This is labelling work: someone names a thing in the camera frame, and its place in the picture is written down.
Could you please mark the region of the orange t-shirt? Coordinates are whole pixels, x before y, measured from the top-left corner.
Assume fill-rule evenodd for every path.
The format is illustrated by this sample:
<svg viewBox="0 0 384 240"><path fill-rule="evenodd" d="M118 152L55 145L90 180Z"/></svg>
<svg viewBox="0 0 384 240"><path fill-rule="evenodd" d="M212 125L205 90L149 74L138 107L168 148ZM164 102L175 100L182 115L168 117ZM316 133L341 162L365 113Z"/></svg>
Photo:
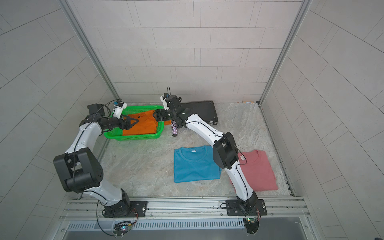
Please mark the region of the orange t-shirt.
<svg viewBox="0 0 384 240"><path fill-rule="evenodd" d="M154 110L132 114L129 117L139 120L131 129L123 130L123 136L156 134L158 122L154 118Z"/></svg>

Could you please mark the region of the green plastic basket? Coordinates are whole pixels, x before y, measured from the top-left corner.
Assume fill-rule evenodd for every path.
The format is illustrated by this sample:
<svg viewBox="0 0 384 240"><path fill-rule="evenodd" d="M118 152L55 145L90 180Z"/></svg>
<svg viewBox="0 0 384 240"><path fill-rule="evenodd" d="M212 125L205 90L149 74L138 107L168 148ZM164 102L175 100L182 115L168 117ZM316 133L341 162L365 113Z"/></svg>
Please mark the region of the green plastic basket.
<svg viewBox="0 0 384 240"><path fill-rule="evenodd" d="M152 110L160 110L163 109L163 106L160 105L148 105L148 106L130 106L123 110L123 115L132 115L139 114ZM107 139L113 139L117 141L131 141L131 140L147 140L147 139L158 139L163 130L164 130L164 122L157 122L157 130L154 134L142 134L142 135L123 135L123 130L119 128L115 128L110 132L104 133L104 136Z"/></svg>

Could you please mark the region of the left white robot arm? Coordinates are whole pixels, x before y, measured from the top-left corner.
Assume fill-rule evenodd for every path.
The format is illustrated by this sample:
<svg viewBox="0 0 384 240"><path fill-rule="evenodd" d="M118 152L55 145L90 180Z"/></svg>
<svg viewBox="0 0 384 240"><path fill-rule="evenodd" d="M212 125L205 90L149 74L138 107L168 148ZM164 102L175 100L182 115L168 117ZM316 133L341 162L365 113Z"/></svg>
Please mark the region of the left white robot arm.
<svg viewBox="0 0 384 240"><path fill-rule="evenodd" d="M138 217L127 193L104 180L104 170L93 153L97 138L115 128L129 130L139 121L123 115L127 104L114 100L114 110L105 114L108 104L88 106L89 114L80 122L79 133L67 151L53 163L63 189L70 193L88 194L104 206L105 218Z"/></svg>

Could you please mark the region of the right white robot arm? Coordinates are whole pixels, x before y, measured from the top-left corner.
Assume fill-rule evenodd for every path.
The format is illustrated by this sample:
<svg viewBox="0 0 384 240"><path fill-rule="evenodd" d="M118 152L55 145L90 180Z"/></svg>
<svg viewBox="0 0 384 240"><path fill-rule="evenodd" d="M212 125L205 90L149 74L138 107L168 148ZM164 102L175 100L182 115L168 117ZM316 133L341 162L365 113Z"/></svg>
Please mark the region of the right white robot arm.
<svg viewBox="0 0 384 240"><path fill-rule="evenodd" d="M239 149L233 135L213 127L218 123L214 103L212 101L183 103L182 98L169 94L164 94L160 100L164 108L155 111L155 119L158 122L172 120L177 128L188 128L206 140L213 148L214 162L225 170L235 187L238 209L244 214L251 214L256 209L259 198L241 169Z"/></svg>

